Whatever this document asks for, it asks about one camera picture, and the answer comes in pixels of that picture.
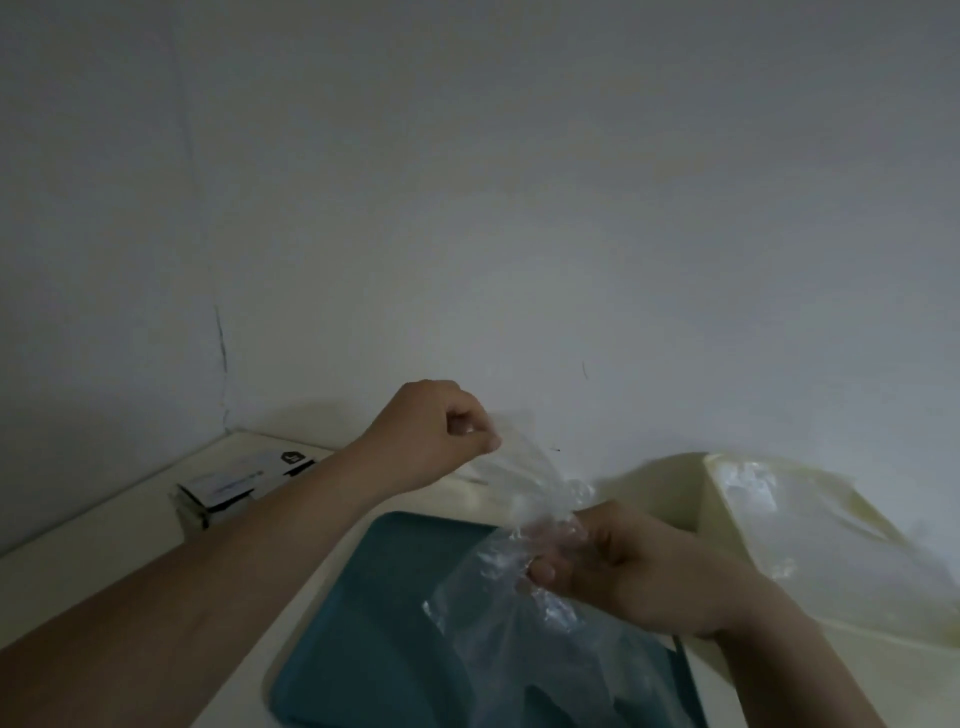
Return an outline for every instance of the blue tray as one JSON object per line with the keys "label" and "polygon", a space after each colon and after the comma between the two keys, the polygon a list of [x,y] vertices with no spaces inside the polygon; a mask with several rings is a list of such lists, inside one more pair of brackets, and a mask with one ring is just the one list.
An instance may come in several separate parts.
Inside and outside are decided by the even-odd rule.
{"label": "blue tray", "polygon": [[[270,691],[284,725],[317,728],[466,726],[472,703],[459,658],[422,603],[492,529],[390,513],[374,521]],[[706,728],[683,648],[657,645],[652,661],[694,725]],[[629,716],[663,725],[662,716]],[[570,726],[542,692],[530,690],[524,728]]]}

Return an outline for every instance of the left hand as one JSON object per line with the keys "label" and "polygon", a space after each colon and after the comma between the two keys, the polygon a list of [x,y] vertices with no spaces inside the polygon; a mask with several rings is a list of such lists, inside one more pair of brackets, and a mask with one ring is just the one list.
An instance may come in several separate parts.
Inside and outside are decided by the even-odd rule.
{"label": "left hand", "polygon": [[455,381],[400,387],[351,449],[375,458],[390,480],[389,495],[416,490],[500,447],[490,416]]}

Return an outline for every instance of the plastic bag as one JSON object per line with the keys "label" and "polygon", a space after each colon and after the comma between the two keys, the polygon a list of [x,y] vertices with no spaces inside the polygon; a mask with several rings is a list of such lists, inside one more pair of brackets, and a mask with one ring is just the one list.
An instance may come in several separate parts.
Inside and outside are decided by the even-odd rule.
{"label": "plastic bag", "polygon": [[467,672],[470,726],[520,726],[534,691],[576,725],[645,725],[636,719],[644,716],[650,725],[692,728],[666,683],[669,668],[654,664],[658,654],[665,660],[657,638],[526,579],[530,562],[548,549],[598,558],[571,513],[594,493],[564,481],[509,422],[496,426],[503,445],[473,467],[514,500],[515,525],[478,544],[423,605]]}
{"label": "plastic bag", "polygon": [[785,460],[707,460],[756,567],[818,619],[960,646],[960,589],[846,478]]}

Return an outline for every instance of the translucent plastic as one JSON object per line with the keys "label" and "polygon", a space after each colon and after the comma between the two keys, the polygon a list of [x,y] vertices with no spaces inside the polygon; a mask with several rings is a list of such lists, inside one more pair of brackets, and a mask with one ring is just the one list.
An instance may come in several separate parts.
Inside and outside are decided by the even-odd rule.
{"label": "translucent plastic", "polygon": [[571,513],[594,493],[564,481],[510,423],[497,420],[497,428],[503,446],[473,465],[490,487],[514,498],[516,525],[477,545],[423,605],[467,672],[475,700],[470,726],[520,726],[535,688],[576,725],[633,726],[640,723],[630,716],[640,715],[692,728],[651,663],[656,638],[526,578],[533,558],[549,550],[596,558]]}
{"label": "translucent plastic", "polygon": [[840,475],[711,456],[756,567],[818,619],[960,646],[960,589]]}

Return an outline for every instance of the small box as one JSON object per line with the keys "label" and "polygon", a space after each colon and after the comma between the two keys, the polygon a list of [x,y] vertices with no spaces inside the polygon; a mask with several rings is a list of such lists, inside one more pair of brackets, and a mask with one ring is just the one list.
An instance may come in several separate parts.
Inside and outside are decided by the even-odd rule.
{"label": "small box", "polygon": [[178,483],[171,499],[183,535],[190,538],[236,516],[315,464],[316,460],[302,452],[270,449]]}

